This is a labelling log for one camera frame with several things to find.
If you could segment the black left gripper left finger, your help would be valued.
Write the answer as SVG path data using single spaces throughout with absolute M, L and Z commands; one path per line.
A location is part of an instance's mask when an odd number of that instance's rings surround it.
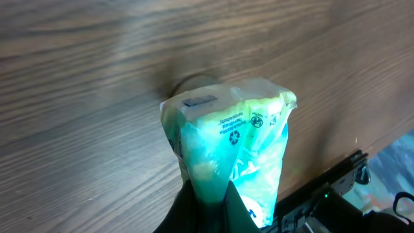
M 191 181 L 187 180 L 154 233 L 197 233 L 198 231 L 199 206 Z

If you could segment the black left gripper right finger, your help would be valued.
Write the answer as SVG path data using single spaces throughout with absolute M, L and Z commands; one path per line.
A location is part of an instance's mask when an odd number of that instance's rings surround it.
M 224 233 L 260 233 L 232 181 L 228 183 L 223 204 Z

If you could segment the small teal tissue pack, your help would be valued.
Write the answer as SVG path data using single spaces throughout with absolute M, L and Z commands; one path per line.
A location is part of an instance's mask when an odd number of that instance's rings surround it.
M 162 102 L 162 127 L 204 213 L 222 203 L 233 183 L 256 226 L 272 224 L 296 106 L 292 91 L 264 78 L 193 78 Z

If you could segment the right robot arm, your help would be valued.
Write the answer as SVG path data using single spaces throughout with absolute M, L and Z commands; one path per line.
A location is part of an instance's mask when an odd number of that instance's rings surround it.
M 407 192 L 399 192 L 393 202 L 394 214 L 370 211 L 363 214 L 334 191 L 325 192 L 317 202 L 312 216 L 329 232 L 343 233 L 413 233 L 413 222 L 397 212 L 400 199 L 413 199 Z

